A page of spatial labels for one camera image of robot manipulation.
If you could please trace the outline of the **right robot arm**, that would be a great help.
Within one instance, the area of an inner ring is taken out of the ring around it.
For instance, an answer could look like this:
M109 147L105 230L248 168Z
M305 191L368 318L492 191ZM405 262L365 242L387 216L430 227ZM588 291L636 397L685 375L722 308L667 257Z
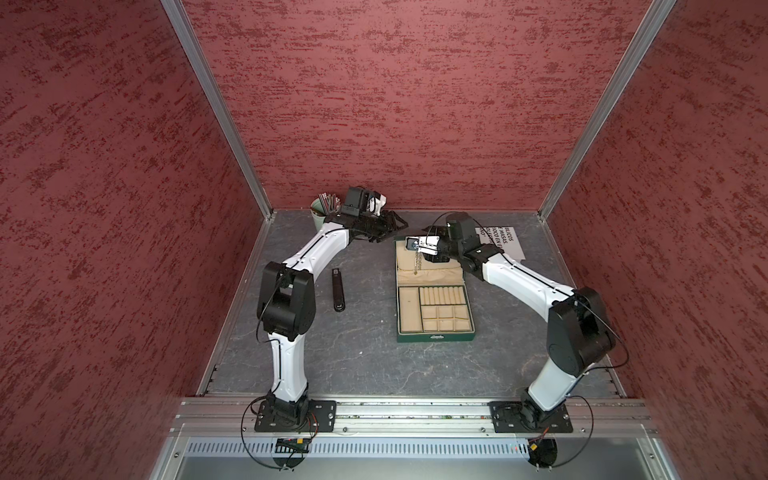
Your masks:
M522 265L493 241L483 241L481 228L465 212L450 213L406 246L432 263L457 261L464 272L515 297L546 322L547 361L520 398L520 414L534 426L616 347L618 335L596 290L559 283Z

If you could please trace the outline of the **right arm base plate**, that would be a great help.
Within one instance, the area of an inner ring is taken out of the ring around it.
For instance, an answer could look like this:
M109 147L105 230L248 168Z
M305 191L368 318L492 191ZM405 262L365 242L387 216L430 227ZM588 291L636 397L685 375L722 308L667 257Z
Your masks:
M531 401L492 401L488 403L496 433L534 434L573 432L564 402L549 411Z

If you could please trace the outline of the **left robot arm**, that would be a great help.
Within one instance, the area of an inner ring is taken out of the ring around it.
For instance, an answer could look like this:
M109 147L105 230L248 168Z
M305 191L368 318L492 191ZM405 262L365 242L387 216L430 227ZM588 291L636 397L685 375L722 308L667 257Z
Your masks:
M355 239L381 242L408 223L393 211L336 214L296 254L268 263L262 274L258 319L272 349L273 385L265 402L279 421L298 425L309 409L305 336L316 314L315 283L331 260Z

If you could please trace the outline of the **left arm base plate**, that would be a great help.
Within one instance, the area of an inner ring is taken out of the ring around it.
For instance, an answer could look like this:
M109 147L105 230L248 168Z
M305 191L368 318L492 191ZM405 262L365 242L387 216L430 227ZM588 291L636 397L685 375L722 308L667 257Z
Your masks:
M256 432L327 433L334 430L337 402L303 399L296 402L262 400L249 408Z

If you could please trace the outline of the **green jewelry box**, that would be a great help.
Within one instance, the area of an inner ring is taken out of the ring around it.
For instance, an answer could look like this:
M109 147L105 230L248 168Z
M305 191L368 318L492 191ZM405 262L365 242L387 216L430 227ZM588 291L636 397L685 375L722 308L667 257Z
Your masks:
M405 239L395 242L397 341L463 342L476 328L460 264L432 263L408 251Z

